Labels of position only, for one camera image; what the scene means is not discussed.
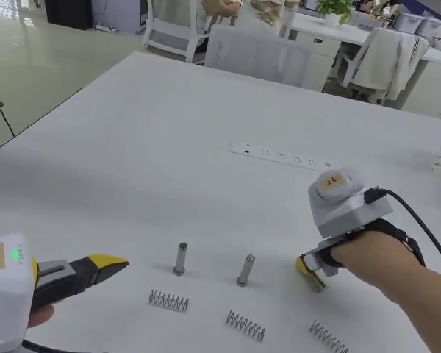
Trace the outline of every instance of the green led light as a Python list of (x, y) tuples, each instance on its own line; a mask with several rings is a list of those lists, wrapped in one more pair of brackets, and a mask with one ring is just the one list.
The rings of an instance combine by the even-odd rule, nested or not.
[(19, 258), (20, 258), (20, 253), (18, 252), (17, 249), (14, 249), (14, 250), (12, 251), (12, 259), (14, 259), (14, 260), (18, 260)]

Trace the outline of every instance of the black strap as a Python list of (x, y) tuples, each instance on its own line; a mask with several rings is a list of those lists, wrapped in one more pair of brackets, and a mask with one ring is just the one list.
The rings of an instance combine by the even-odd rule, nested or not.
[[(363, 232), (369, 232), (369, 231), (384, 233), (397, 239), (413, 253), (413, 255), (417, 258), (418, 262), (422, 266), (426, 266), (425, 260), (423, 259), (423, 254), (421, 253), (417, 241), (413, 238), (410, 238), (405, 231), (397, 228), (396, 226), (391, 224), (389, 221), (386, 221), (385, 219), (376, 219), (374, 222), (369, 223), (367, 226), (365, 226), (363, 229), (359, 230), (358, 232), (353, 232), (349, 235), (346, 235), (343, 242), (338, 243), (336, 246), (346, 243), (350, 240), (356, 239)], [(344, 267), (342, 263), (339, 263), (332, 257), (331, 249), (332, 246), (322, 250), (319, 253), (321, 260), (331, 267), (339, 267), (339, 268)]]

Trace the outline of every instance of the tiled floor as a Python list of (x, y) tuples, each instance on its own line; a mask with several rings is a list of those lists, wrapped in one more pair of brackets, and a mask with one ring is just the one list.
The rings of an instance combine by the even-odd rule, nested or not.
[[(141, 48), (140, 37), (48, 24), (32, 0), (0, 0), (0, 101), (8, 121), (21, 131)], [(9, 138), (0, 116), (0, 144)]]

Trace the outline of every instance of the hand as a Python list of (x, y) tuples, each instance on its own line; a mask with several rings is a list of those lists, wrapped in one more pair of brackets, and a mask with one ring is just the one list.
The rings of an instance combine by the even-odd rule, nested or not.
[(36, 313), (29, 316), (28, 327), (44, 324), (53, 316), (53, 314), (54, 307), (52, 305), (39, 309)]
[(356, 240), (333, 248), (331, 255), (393, 301), (387, 292), (390, 284), (420, 267), (417, 258), (400, 241), (381, 232), (365, 232)]

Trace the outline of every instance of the metal spring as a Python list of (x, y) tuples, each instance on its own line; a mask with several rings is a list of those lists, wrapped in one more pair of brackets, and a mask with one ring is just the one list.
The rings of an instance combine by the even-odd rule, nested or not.
[(252, 338), (256, 338), (259, 342), (263, 341), (263, 338), (265, 338), (266, 329), (255, 324), (253, 321), (240, 316), (240, 314), (237, 314), (235, 311), (230, 310), (230, 313), (227, 315), (226, 324), (238, 328), (248, 336), (251, 335)]
[(173, 294), (162, 293), (161, 291), (151, 290), (150, 296), (148, 296), (148, 303), (156, 307), (164, 307), (165, 309), (171, 309), (185, 313), (190, 304), (188, 298), (180, 298)]
[(336, 353), (349, 353), (348, 347), (341, 343), (336, 336), (325, 329), (317, 320), (314, 321), (309, 331), (317, 337), (319, 340), (324, 342), (333, 352)]

